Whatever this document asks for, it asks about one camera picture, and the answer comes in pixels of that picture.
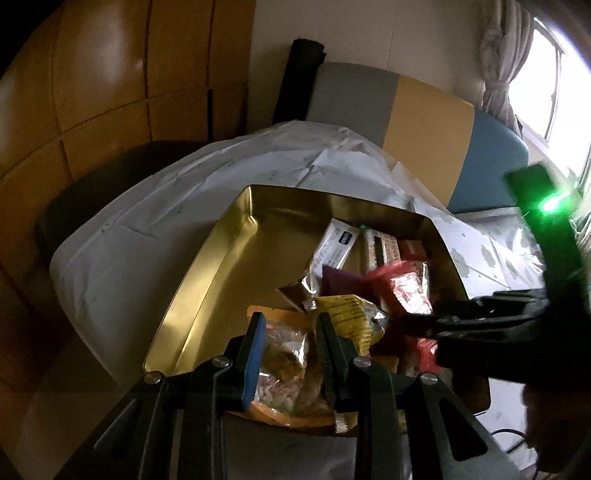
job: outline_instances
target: cable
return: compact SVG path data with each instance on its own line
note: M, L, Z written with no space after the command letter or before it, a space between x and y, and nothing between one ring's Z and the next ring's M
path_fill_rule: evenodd
M508 450L505 451L505 453L507 455L512 454L514 451L516 451L520 446L522 446L525 443L525 433L520 432L519 430L515 430L515 429L499 429L499 430L495 430L494 432L492 432L491 435L494 436L497 433L512 433L513 435L517 435L517 436L519 436L519 437L522 438L522 440L520 440L519 442L517 442L516 444L514 444L513 447L510 447Z
M521 438L525 439L525 433L515 429L498 429L492 432L491 435L495 436L497 433L512 433L513 435L518 435Z
M516 451L520 446L522 446L525 443L525 440L520 440L519 442L517 442L516 444L513 445L513 447L511 447L509 450L507 450L505 453L507 455L512 454L514 451Z

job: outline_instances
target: white curtain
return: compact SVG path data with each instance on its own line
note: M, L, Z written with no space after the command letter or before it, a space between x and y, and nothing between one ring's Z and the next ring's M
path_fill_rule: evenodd
M521 136L509 103L509 82L517 76L530 53L534 17L516 0L490 0L486 4L490 11L480 44L486 82L482 109Z

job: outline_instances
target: green light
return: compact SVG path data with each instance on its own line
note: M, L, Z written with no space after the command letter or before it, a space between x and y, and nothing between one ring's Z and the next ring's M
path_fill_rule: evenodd
M549 198L542 205L542 210L548 213L555 212L560 204L560 201L565 199L567 196L569 196L568 193L563 193L561 195L557 195L556 197Z

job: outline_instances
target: metal tray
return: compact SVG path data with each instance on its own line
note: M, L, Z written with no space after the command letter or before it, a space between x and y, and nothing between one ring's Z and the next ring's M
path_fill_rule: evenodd
M250 305L291 309L276 288L303 275L331 218L422 240L439 297L467 299L429 218L331 193L252 185L220 218L193 260L154 336L144 369L164 375L189 372L222 354L230 338L246 331ZM362 243L354 245L344 269L362 271ZM454 372L454 389L475 412L490 405L487 379Z

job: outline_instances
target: metal screw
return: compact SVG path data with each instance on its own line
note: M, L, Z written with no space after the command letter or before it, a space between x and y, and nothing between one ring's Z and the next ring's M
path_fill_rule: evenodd
M437 378L436 374L432 374L430 372L421 374L421 383L423 385L435 385L437 382L439 382L439 379Z
M367 368L371 365L371 360L366 356L356 356L353 358L353 364L357 368Z
M215 368L226 368L230 365L230 359L227 356L220 355L212 359L212 364Z
M149 385L155 385L160 382L164 378L164 375L156 370L152 370L151 372L147 372L144 375L144 382Z

